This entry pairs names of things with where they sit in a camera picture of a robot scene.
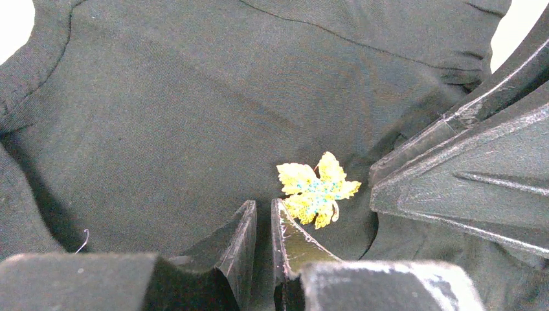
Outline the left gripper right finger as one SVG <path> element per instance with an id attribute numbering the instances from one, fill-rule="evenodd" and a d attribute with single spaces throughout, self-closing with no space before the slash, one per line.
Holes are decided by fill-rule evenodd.
<path id="1" fill-rule="evenodd" d="M 345 261 L 271 202 L 277 310 L 483 310 L 465 271 L 437 261 Z"/>

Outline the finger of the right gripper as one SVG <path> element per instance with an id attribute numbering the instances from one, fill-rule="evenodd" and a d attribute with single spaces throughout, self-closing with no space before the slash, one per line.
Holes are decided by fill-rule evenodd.
<path id="1" fill-rule="evenodd" d="M 373 211 L 548 256 L 548 94 L 533 92 L 372 189 Z"/>
<path id="2" fill-rule="evenodd" d="M 438 120 L 405 141 L 371 166 L 369 183 L 413 163 L 451 141 L 548 81 L 548 11 L 513 54 L 482 84 Z"/>

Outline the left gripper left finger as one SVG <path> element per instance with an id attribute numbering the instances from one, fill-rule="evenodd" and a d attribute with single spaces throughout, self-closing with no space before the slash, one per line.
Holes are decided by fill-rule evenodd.
<path id="1" fill-rule="evenodd" d="M 256 205 L 181 256 L 19 254 L 1 263 L 2 310 L 246 310 Z"/>

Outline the gold leaf brooch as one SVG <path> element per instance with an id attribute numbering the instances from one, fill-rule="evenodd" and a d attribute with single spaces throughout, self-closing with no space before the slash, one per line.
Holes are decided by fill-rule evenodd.
<path id="1" fill-rule="evenodd" d="M 354 196 L 362 183 L 347 180 L 347 174 L 331 152 L 324 152 L 316 167 L 284 163 L 276 167 L 283 204 L 289 215 L 301 224 L 320 229 L 340 216 L 338 201 Z"/>

